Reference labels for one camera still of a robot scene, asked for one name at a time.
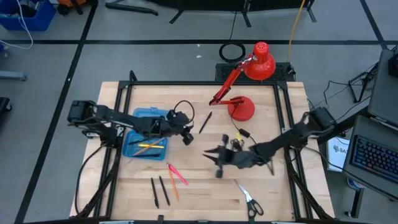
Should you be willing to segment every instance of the black scissors handle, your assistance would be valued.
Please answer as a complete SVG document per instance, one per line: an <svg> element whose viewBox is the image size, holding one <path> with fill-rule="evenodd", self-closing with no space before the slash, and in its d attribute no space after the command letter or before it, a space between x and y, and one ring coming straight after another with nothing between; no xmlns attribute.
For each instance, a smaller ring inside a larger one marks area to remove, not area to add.
<svg viewBox="0 0 398 224"><path fill-rule="evenodd" d="M257 214L259 215L264 214L262 207L254 199L252 199L250 202L247 202L247 204L248 204L249 218L254 218Z"/></svg>

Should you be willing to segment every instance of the scissors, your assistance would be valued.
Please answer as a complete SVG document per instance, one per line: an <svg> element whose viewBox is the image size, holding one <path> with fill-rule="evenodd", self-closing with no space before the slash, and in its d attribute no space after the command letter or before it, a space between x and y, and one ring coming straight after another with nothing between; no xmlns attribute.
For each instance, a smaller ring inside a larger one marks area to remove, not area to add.
<svg viewBox="0 0 398 224"><path fill-rule="evenodd" d="M238 187L242 190L242 192L246 195L246 203L248 205L248 217L249 223L254 223L254 217L257 214L263 215L264 211L262 210L261 206L249 195L249 192L238 183L238 181L234 180Z"/></svg>

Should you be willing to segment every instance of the yellow cable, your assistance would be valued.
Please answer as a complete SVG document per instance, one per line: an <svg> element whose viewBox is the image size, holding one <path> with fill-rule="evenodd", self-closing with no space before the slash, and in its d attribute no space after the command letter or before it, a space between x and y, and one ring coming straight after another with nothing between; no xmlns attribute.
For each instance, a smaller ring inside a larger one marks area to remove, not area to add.
<svg viewBox="0 0 398 224"><path fill-rule="evenodd" d="M287 62L290 62L290 54L292 53L292 41L293 41L294 30L296 29L297 22L299 21L299 18L300 18L300 15L301 15L301 11L302 11L302 9L304 7L304 3L305 3L305 0L303 0L303 2L301 2L301 6L300 6L300 9L298 10L298 14L297 14L296 20L294 21L292 33L290 34L289 52L287 53Z"/></svg>

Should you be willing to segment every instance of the red lamp base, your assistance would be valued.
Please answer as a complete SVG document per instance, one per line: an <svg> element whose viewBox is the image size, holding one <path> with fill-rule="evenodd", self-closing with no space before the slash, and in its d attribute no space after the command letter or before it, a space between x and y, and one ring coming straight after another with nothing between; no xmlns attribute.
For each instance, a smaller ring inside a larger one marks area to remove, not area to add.
<svg viewBox="0 0 398 224"><path fill-rule="evenodd" d="M240 103L238 105L228 105L228 113L236 121L247 121L254 115L254 103L245 96L237 97L241 98L243 100L243 103Z"/></svg>

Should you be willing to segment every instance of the red desk lamp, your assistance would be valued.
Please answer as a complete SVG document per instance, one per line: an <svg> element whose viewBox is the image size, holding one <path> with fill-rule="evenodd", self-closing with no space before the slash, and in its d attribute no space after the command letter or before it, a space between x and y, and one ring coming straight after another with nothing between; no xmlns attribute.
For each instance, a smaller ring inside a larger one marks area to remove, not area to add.
<svg viewBox="0 0 398 224"><path fill-rule="evenodd" d="M223 97L230 91L231 85L244 72L253 80L265 80L275 72L275 60L269 53L269 47L265 42L258 42L254 46L253 53L229 74L228 79L219 92L209 102L209 105L228 105L228 113L236 121L247 121L254 114L254 103L245 96L236 96L228 101L222 101Z"/></svg>

